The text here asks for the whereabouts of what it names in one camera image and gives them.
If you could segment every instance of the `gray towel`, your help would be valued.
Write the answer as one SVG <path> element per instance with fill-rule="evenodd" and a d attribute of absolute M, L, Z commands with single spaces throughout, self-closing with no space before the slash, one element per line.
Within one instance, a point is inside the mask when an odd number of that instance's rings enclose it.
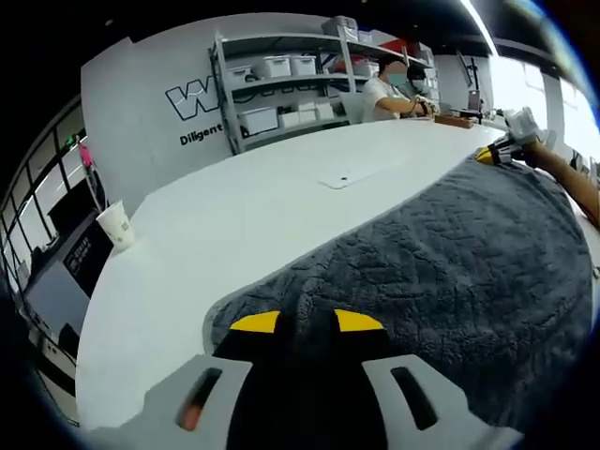
<path fill-rule="evenodd" d="M 562 189 L 529 168 L 469 158 L 417 198 L 218 302 L 205 330 L 219 344 L 236 320 L 286 308 L 302 344 L 314 310 L 362 312 L 401 353 L 460 386 L 473 413 L 523 430 L 587 339 L 591 283 Z"/>

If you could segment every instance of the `white storage box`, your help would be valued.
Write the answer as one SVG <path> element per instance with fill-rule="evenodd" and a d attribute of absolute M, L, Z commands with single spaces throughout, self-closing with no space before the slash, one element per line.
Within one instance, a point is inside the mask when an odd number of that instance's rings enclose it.
<path fill-rule="evenodd" d="M 294 111 L 311 111 L 315 109 L 314 101 L 303 101 L 292 105 Z"/>
<path fill-rule="evenodd" d="M 353 67 L 354 75 L 360 77 L 374 77 L 379 72 L 379 64 L 372 61 L 361 61 Z"/>
<path fill-rule="evenodd" d="M 228 68 L 229 83 L 231 88 L 240 87 L 246 84 L 246 76 L 252 75 L 252 66 L 240 66 Z"/>
<path fill-rule="evenodd" d="M 265 56 L 255 70 L 260 78 L 289 77 L 292 75 L 290 56 Z"/>
<path fill-rule="evenodd" d="M 240 124 L 250 136 L 278 128 L 278 110 L 272 107 L 241 112 Z"/>
<path fill-rule="evenodd" d="M 315 106 L 318 120 L 331 120 L 335 117 L 331 103 L 317 103 Z"/>
<path fill-rule="evenodd" d="M 291 56 L 292 75 L 302 77 L 305 75 L 316 75 L 317 65 L 316 56 Z"/>
<path fill-rule="evenodd" d="M 346 39 L 358 41 L 358 23 L 355 19 L 344 16 L 336 16 L 321 25 L 323 32 L 329 36 L 346 35 Z"/>
<path fill-rule="evenodd" d="M 299 112 L 288 112 L 280 114 L 278 116 L 279 126 L 282 128 L 297 127 L 300 125 L 300 113 Z"/>
<path fill-rule="evenodd" d="M 305 124 L 307 122 L 314 122 L 315 120 L 317 120 L 316 110 L 299 111 L 298 114 L 300 115 L 301 124 Z"/>
<path fill-rule="evenodd" d="M 373 43 L 373 34 L 370 31 L 358 30 L 358 40 L 366 44 Z"/>

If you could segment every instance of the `white wall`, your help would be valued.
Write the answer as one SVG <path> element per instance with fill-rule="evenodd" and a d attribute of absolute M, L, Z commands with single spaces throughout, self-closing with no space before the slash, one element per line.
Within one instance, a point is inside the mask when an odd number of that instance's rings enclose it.
<path fill-rule="evenodd" d="M 458 56 L 451 54 L 440 54 L 434 56 L 436 69 L 438 70 L 438 84 L 440 86 L 440 102 L 448 103 L 453 108 L 466 109 L 469 102 L 469 87 L 464 75 L 464 70 Z M 471 64 L 471 57 L 465 55 L 467 64 Z M 475 57 L 475 65 L 478 68 L 477 77 L 481 98 L 486 102 L 485 109 L 493 105 L 493 94 L 491 85 L 491 73 L 489 60 L 487 58 Z M 471 89 L 475 88 L 474 79 Z"/>
<path fill-rule="evenodd" d="M 82 67 L 82 105 L 89 148 L 111 199 L 131 214 L 150 192 L 229 158 L 224 132 L 182 145 L 180 136 L 221 123 L 208 49 L 215 31 L 226 37 L 263 33 L 321 33 L 327 18 L 257 13 L 189 23 L 138 43 L 125 39 Z M 376 33 L 377 43 L 393 37 Z M 207 110 L 182 120 L 167 97 L 189 83 Z M 190 98 L 192 107 L 195 98 Z"/>

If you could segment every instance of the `paper cup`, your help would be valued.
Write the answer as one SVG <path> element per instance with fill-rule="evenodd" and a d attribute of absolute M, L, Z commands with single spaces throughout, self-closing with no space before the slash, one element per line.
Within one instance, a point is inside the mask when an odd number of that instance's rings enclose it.
<path fill-rule="evenodd" d="M 96 222 L 109 236 L 116 249 L 125 250 L 135 242 L 135 236 L 133 230 L 131 230 L 129 218 L 125 213 L 122 201 L 109 206 L 96 217 Z"/>

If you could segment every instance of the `desk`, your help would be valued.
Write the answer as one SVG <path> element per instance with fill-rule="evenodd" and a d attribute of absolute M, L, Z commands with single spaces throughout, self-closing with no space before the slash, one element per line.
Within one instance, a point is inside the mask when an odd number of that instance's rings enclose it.
<path fill-rule="evenodd" d="M 499 130 L 383 121 L 267 145 L 150 194 L 136 245 L 112 256 L 83 324 L 76 373 L 84 428 L 116 427 L 194 354 L 203 318 L 314 248 L 437 181 Z M 350 184 L 331 188 L 346 176 Z"/>

